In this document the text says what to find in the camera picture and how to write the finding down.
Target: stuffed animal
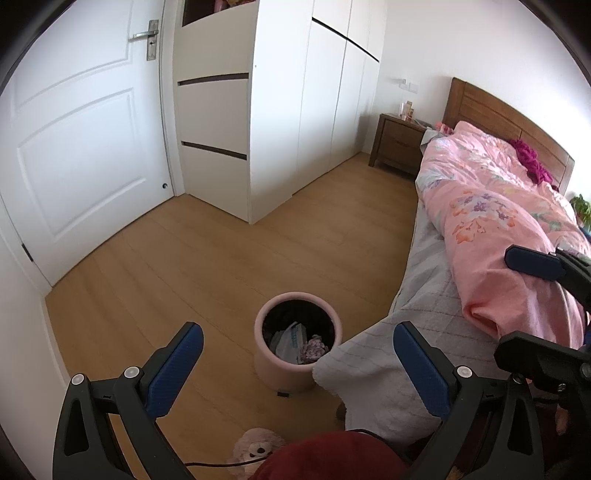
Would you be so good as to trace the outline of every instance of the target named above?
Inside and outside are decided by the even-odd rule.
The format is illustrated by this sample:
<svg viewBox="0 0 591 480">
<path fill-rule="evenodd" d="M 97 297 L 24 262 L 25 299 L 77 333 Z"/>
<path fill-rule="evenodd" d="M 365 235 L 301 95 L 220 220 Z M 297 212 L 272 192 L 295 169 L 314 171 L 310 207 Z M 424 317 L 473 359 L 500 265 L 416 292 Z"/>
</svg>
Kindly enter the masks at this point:
<svg viewBox="0 0 591 480">
<path fill-rule="evenodd" d="M 250 2 L 254 2 L 255 0 L 226 0 L 226 1 L 230 4 L 230 7 L 235 7 L 237 5 L 249 4 Z"/>
<path fill-rule="evenodd" d="M 213 4 L 213 13 L 216 14 L 222 10 L 225 10 L 226 8 L 229 8 L 228 2 L 226 2 L 226 0 L 215 0 Z"/>
<path fill-rule="evenodd" d="M 234 446 L 233 458 L 228 463 L 242 463 L 264 458 L 286 445 L 284 439 L 271 430 L 251 429 L 242 435 Z M 229 468 L 238 480 L 248 480 L 263 462 Z"/>
</svg>

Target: screw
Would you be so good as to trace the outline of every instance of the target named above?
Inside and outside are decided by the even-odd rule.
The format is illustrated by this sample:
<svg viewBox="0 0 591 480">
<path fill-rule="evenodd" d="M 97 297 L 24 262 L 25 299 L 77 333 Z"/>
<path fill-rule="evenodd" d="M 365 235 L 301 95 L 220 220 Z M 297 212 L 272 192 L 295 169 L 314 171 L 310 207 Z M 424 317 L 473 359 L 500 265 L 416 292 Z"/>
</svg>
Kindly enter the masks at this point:
<svg viewBox="0 0 591 480">
<path fill-rule="evenodd" d="M 135 378 L 139 375 L 139 368 L 138 367 L 126 368 L 124 375 L 125 375 L 125 378 Z"/>
<path fill-rule="evenodd" d="M 472 370 L 468 367 L 457 367 L 457 374 L 462 378 L 470 378 L 472 376 Z"/>
<path fill-rule="evenodd" d="M 84 375 L 77 374 L 72 377 L 72 385 L 80 385 L 84 381 Z"/>
<path fill-rule="evenodd" d="M 525 378 L 523 375 L 521 374 L 512 374 L 511 378 L 513 379 L 513 382 L 522 385 L 525 383 Z"/>
<path fill-rule="evenodd" d="M 581 376 L 585 380 L 591 381 L 591 365 L 589 365 L 589 364 L 581 365 Z"/>
</svg>

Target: potted plant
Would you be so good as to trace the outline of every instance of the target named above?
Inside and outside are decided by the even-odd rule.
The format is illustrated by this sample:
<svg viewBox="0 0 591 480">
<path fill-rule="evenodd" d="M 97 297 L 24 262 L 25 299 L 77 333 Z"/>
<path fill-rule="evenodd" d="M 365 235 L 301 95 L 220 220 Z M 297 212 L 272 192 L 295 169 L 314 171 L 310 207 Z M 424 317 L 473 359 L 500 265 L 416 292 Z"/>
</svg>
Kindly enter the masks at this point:
<svg viewBox="0 0 591 480">
<path fill-rule="evenodd" d="M 581 230 L 589 238 L 589 229 L 591 229 L 591 203 L 585 200 L 582 195 L 579 195 L 573 198 L 570 204 L 573 206 L 574 212 L 577 215 Z"/>
</svg>

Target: trash can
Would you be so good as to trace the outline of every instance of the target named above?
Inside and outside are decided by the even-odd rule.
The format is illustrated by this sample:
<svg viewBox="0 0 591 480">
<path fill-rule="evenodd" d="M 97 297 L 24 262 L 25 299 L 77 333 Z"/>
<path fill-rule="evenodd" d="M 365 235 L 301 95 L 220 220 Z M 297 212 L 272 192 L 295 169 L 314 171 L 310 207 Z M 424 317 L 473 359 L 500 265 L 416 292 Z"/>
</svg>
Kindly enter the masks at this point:
<svg viewBox="0 0 591 480">
<path fill-rule="evenodd" d="M 297 365 L 277 357 L 269 348 L 275 332 L 294 322 L 306 327 L 309 340 L 320 335 L 332 350 L 340 345 L 343 330 L 339 316 L 324 300 L 303 292 L 289 292 L 269 300 L 255 321 L 255 370 L 262 382 L 279 394 L 298 393 L 314 387 L 314 364 Z"/>
</svg>

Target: cabinet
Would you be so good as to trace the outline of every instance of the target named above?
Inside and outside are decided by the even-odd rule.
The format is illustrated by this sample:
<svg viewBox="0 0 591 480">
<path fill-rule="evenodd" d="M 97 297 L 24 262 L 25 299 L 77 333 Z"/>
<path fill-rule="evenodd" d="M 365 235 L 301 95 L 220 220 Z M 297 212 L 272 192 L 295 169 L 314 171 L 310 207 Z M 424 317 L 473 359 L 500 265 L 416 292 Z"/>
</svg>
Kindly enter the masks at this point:
<svg viewBox="0 0 591 480">
<path fill-rule="evenodd" d="M 420 147 L 425 130 L 421 125 L 383 113 L 379 116 L 369 166 L 373 167 L 377 160 L 416 177 L 423 160 Z"/>
<path fill-rule="evenodd" d="M 316 20 L 347 35 L 352 0 L 316 0 L 313 16 Z"/>
<path fill-rule="evenodd" d="M 367 50 L 369 44 L 370 1 L 353 0 L 351 3 L 351 19 L 347 38 L 354 41 L 362 49 Z"/>
<path fill-rule="evenodd" d="M 367 50 L 378 60 L 382 59 L 387 16 L 387 0 L 369 1 L 369 41 Z"/>
<path fill-rule="evenodd" d="M 359 132 L 359 95 L 366 57 L 367 54 L 363 50 L 347 42 L 329 168 L 335 168 L 359 152 L 356 149 Z"/>
<path fill-rule="evenodd" d="M 312 24 L 301 106 L 296 191 L 329 168 L 346 45 L 344 38 Z"/>
<path fill-rule="evenodd" d="M 255 223 L 360 152 L 385 1 L 258 0 L 177 27 L 186 192 Z"/>
</svg>

